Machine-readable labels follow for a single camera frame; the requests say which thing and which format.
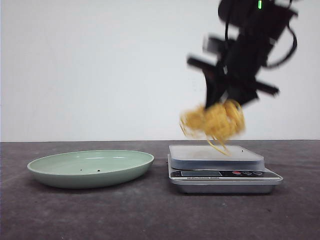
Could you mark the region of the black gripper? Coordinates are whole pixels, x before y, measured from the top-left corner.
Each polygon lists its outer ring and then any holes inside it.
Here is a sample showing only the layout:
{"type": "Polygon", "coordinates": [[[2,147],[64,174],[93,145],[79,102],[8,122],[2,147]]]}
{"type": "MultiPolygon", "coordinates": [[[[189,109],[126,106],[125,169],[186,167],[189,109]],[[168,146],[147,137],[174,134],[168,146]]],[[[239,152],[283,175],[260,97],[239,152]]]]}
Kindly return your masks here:
{"type": "Polygon", "coordinates": [[[266,34],[240,33],[235,40],[225,40],[226,51],[217,54],[215,65],[194,56],[187,64],[201,70],[206,83],[205,109],[218,103],[224,93],[241,107],[258,99],[257,91],[276,95],[279,89],[258,81],[256,75],[266,63],[273,48],[272,39],[266,34]]]}

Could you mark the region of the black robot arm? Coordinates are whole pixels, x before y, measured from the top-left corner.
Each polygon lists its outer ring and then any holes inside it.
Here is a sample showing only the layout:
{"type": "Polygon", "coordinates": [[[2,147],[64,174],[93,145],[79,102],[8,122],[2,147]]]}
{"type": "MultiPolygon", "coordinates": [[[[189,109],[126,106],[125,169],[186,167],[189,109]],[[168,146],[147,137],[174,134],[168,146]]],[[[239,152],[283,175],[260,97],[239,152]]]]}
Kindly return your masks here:
{"type": "Polygon", "coordinates": [[[297,15],[289,6],[277,5],[273,0],[220,1],[218,16],[226,31],[230,25],[239,29],[237,38],[225,32],[223,39],[213,35],[204,39],[202,49],[217,56],[215,65],[192,56],[187,59],[188,65],[204,74],[206,110],[221,102],[223,95],[243,106],[258,98],[257,91],[279,93],[277,87],[258,81],[256,75],[260,68],[284,64],[297,50],[297,36],[290,27],[291,18],[297,15]],[[292,47],[283,58],[269,63],[269,54],[285,29],[292,35],[292,47]]]}

